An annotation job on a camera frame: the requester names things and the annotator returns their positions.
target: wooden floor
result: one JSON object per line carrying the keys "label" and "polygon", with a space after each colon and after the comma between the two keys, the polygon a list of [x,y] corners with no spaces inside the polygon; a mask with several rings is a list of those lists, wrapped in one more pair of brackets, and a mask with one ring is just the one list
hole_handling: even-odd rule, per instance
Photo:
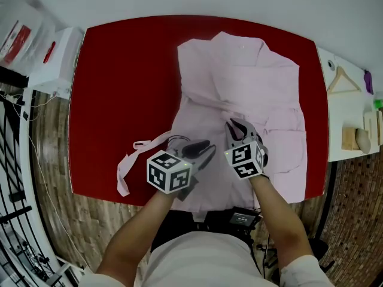
{"label": "wooden floor", "polygon": [[[47,99],[46,95],[38,94],[35,104],[44,103]],[[71,192],[68,171],[68,106],[69,101],[56,98],[34,112],[36,120],[33,122],[33,141],[47,184],[46,188],[34,157],[38,200],[57,254],[78,265],[85,265],[84,258],[90,269],[96,270],[110,238],[134,215],[137,207],[91,199]],[[309,235],[314,235],[317,230],[323,203],[324,197],[319,197],[293,205]],[[75,246],[66,235],[60,220]],[[259,243],[266,244],[268,232],[262,222],[258,224],[253,237],[254,247]],[[260,261],[262,257],[263,253],[258,251],[257,259]]]}

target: shirt sleeve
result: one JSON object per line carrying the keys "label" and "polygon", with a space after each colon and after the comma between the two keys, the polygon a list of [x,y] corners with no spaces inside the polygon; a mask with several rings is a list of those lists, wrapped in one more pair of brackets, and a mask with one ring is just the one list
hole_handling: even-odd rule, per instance
{"label": "shirt sleeve", "polygon": [[333,287],[312,255],[297,258],[281,270],[281,287]]}
{"label": "shirt sleeve", "polygon": [[84,275],[80,280],[78,287],[125,287],[118,280],[110,276],[97,273],[89,273]]}

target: white cable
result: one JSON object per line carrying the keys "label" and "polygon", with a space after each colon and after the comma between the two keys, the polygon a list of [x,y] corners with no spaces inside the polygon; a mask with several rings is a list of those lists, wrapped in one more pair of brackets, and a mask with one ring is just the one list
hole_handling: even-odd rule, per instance
{"label": "white cable", "polygon": [[36,106],[31,105],[31,108],[37,108],[39,106],[43,106],[43,105],[47,104],[49,101],[53,100],[55,97],[57,97],[57,94],[55,94],[52,98],[50,98],[48,101],[46,101],[46,103],[39,104],[39,105],[36,105]]}
{"label": "white cable", "polygon": [[17,104],[17,103],[14,103],[14,102],[12,102],[12,101],[10,101],[6,96],[3,96],[2,94],[0,94],[0,96],[2,96],[5,100],[7,100],[7,101],[9,101],[9,102],[11,102],[13,105],[18,105],[18,106],[23,106],[23,105],[21,105],[21,104]]}
{"label": "white cable", "polygon": [[[0,94],[0,96],[2,96],[5,100],[9,101],[9,100],[8,100],[6,97],[4,97],[2,94]],[[46,103],[39,104],[39,105],[37,105],[37,106],[32,106],[32,105],[31,105],[31,107],[32,107],[32,108],[37,108],[37,107],[39,107],[39,106],[43,106],[43,105],[47,104],[49,101],[51,101],[53,98],[55,98],[55,97],[56,97],[56,95],[55,95],[54,97],[50,98],[48,101],[46,101]],[[13,103],[13,102],[11,102],[11,103],[12,103],[12,105],[13,105],[13,109],[14,109],[14,111],[16,112],[17,116],[19,116],[19,118],[21,118],[21,116],[20,116],[19,113],[17,112],[17,110],[16,110],[16,108],[14,107],[14,105],[15,105],[15,104],[18,105],[18,106],[23,106],[23,105],[20,105],[20,104],[17,104],[17,103]],[[40,116],[40,111],[38,111],[37,116],[36,116],[34,119],[30,119],[29,121],[35,121],[39,116]]]}
{"label": "white cable", "polygon": [[85,262],[85,265],[86,265],[88,268],[90,268],[89,265],[88,265],[88,263],[86,262],[85,258],[83,257],[83,255],[82,255],[82,254],[80,253],[80,251],[77,249],[76,245],[74,244],[73,240],[71,239],[71,236],[69,235],[69,233],[68,233],[68,231],[66,230],[64,224],[63,224],[62,221],[61,221],[60,215],[59,215],[59,213],[58,213],[56,207],[54,206],[54,203],[53,203],[53,201],[52,201],[52,198],[50,197],[50,194],[49,194],[49,192],[48,192],[48,186],[47,186],[47,183],[45,182],[45,177],[44,177],[44,174],[43,174],[43,172],[42,172],[42,168],[41,168],[41,166],[40,166],[40,161],[38,160],[37,149],[36,149],[36,147],[35,147],[34,142],[32,141],[32,138],[31,138],[29,135],[28,135],[28,137],[29,137],[29,139],[31,140],[32,146],[34,146],[34,150],[35,150],[35,154],[36,154],[36,158],[37,158],[37,164],[38,164],[38,167],[39,167],[39,169],[40,169],[41,176],[42,176],[42,181],[44,182],[44,185],[45,185],[45,189],[46,189],[46,191],[47,191],[48,198],[49,198],[49,200],[50,200],[50,203],[52,203],[52,206],[53,206],[53,209],[54,209],[54,211],[55,211],[55,213],[56,213],[56,215],[57,215],[57,218],[59,219],[59,221],[60,221],[60,223],[61,223],[61,226],[62,226],[62,228],[64,229],[66,235],[68,235],[68,238],[69,238],[69,240],[71,241],[71,243],[72,243],[72,245],[73,245],[73,248],[76,250],[76,252],[78,253],[78,255],[83,259],[83,261]]}

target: brick floor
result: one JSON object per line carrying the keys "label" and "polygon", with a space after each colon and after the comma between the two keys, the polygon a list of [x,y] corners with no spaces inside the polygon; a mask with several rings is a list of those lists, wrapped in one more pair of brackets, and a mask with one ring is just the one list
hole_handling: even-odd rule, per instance
{"label": "brick floor", "polygon": [[338,162],[333,199],[321,238],[321,260],[336,286],[369,286],[383,269],[383,152]]}

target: white box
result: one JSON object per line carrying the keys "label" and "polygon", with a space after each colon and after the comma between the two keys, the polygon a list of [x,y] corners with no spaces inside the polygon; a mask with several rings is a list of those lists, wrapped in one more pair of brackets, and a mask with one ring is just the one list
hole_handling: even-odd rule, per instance
{"label": "white box", "polygon": [[147,182],[166,194],[190,185],[193,165],[165,151],[147,159]]}
{"label": "white box", "polygon": [[78,28],[66,28],[54,36],[55,45],[47,63],[33,71],[28,87],[42,93],[69,99],[78,51],[84,33]]}

